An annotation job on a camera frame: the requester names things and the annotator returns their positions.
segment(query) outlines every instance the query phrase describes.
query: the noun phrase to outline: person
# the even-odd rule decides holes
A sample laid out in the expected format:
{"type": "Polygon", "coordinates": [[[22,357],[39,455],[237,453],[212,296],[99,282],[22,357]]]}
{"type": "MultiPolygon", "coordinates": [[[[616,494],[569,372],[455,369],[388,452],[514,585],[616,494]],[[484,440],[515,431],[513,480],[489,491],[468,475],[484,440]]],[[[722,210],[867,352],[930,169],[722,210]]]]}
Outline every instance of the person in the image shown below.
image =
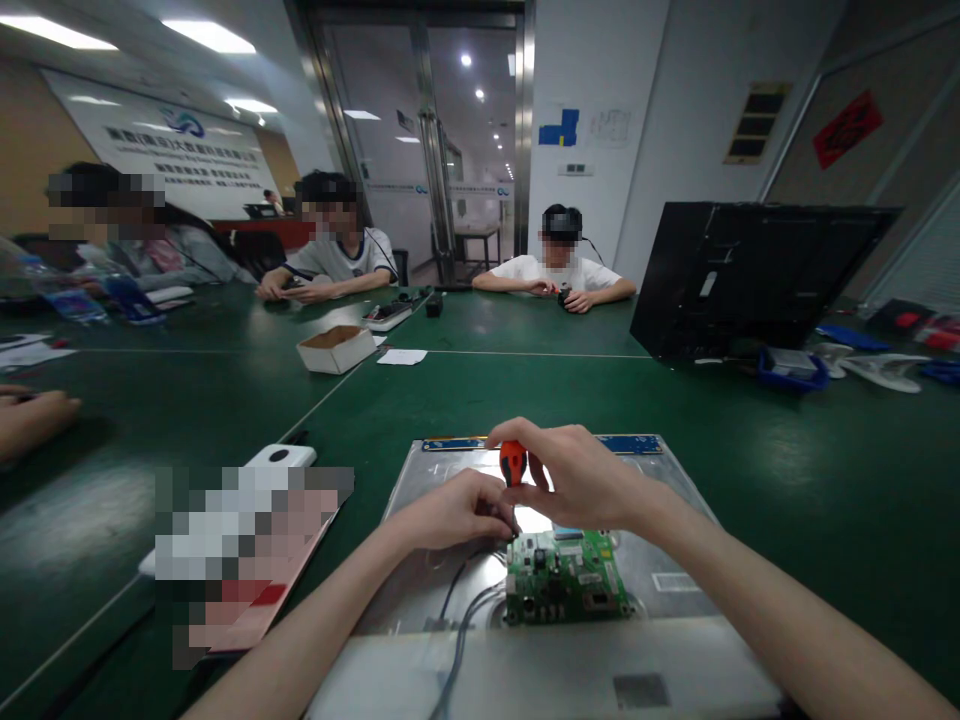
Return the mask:
{"type": "Polygon", "coordinates": [[[60,390],[34,394],[23,385],[0,385],[0,465],[5,465],[77,419],[80,401],[60,390]]]}
{"type": "Polygon", "coordinates": [[[529,451],[535,484],[505,488],[467,469],[391,516],[184,717],[300,717],[364,608],[409,552],[480,536],[509,540],[512,530],[500,518],[522,504],[564,527],[626,530],[659,545],[814,720],[960,718],[866,631],[582,426],[542,429],[515,418],[495,427],[486,447],[506,440],[529,451]],[[499,518],[478,514],[487,506],[499,518]]]}
{"type": "Polygon", "coordinates": [[[397,282],[390,238],[363,226],[353,183],[340,173],[315,170],[296,189],[303,220],[316,223],[316,233],[296,256],[263,276],[258,297],[310,304],[397,282]],[[312,282],[285,290],[295,275],[312,282]]]}
{"type": "MultiPolygon", "coordinates": [[[[80,235],[124,266],[141,290],[174,285],[256,282],[240,267],[225,238],[196,215],[144,188],[142,176],[125,175],[109,165],[78,162],[50,177],[51,208],[66,209],[69,239],[80,235]]],[[[88,289],[98,292],[93,284],[88,289]]]]}
{"type": "Polygon", "coordinates": [[[637,286],[626,278],[593,260],[574,257],[582,227],[582,216],[575,207],[551,205],[543,213],[543,229],[539,233],[543,263],[533,255],[520,255],[475,277],[473,287],[537,297],[569,288],[564,307],[573,313],[586,313],[594,305],[634,295],[637,286]]]}
{"type": "Polygon", "coordinates": [[[283,217],[284,215],[288,214],[283,210],[283,202],[281,202],[280,196],[277,195],[273,190],[264,190],[263,199],[273,205],[274,209],[277,211],[277,215],[283,217]]]}

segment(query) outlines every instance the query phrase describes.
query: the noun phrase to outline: white t-shirt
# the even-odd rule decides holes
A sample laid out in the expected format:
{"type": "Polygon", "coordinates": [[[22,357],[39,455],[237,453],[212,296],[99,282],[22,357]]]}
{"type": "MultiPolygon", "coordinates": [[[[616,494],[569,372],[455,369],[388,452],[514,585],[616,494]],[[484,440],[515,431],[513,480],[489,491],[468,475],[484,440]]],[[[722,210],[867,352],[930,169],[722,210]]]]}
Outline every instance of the white t-shirt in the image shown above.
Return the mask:
{"type": "Polygon", "coordinates": [[[300,248],[300,252],[287,261],[287,265],[314,275],[329,275],[333,282],[352,280],[384,268],[390,271],[390,282],[397,282],[390,238],[383,231],[365,228],[356,257],[347,255],[343,245],[332,234],[318,231],[318,236],[300,248]]]}
{"type": "Polygon", "coordinates": [[[593,260],[578,257],[570,258],[570,265],[563,270],[551,270],[533,255],[520,255],[513,260],[507,260],[503,265],[498,265],[490,272],[497,277],[512,280],[545,278],[553,280],[561,290],[566,286],[580,292],[604,290],[620,279],[613,270],[593,260]]]}

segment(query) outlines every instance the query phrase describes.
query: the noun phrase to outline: reception desk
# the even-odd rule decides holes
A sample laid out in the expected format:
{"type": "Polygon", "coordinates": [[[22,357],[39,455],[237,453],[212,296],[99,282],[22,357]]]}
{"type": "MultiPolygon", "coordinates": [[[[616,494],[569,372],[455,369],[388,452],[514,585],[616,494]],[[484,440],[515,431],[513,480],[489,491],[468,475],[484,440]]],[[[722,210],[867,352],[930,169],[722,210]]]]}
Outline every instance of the reception desk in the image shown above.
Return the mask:
{"type": "Polygon", "coordinates": [[[314,224],[296,218],[263,218],[262,220],[211,220],[213,226],[225,235],[231,230],[276,233],[288,252],[299,250],[310,241],[314,224]]]}

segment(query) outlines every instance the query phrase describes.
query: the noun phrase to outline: plastic bottle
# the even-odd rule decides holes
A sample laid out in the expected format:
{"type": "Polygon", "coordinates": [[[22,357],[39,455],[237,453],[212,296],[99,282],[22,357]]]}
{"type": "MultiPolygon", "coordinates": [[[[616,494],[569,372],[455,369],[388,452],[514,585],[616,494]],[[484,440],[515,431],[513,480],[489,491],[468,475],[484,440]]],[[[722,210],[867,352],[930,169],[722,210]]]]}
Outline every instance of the plastic bottle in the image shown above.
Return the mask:
{"type": "Polygon", "coordinates": [[[43,264],[36,255],[23,255],[23,274],[37,294],[67,320],[80,323],[110,322],[103,306],[77,285],[75,278],[43,264]]]}
{"type": "Polygon", "coordinates": [[[140,289],[137,281],[130,277],[122,265],[108,258],[103,250],[95,245],[81,245],[77,248],[77,254],[87,261],[79,272],[94,275],[131,324],[155,325],[167,319],[140,289]]]}

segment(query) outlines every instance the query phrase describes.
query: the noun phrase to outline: screwdriver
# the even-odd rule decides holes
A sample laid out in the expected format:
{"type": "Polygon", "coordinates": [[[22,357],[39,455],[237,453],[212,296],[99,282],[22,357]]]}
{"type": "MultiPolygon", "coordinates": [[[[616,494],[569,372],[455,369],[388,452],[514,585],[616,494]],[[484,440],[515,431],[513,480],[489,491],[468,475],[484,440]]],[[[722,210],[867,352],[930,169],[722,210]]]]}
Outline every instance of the screwdriver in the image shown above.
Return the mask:
{"type": "Polygon", "coordinates": [[[527,471],[527,449],[516,440],[505,440],[500,445],[500,470],[507,487],[518,487],[527,471]]]}

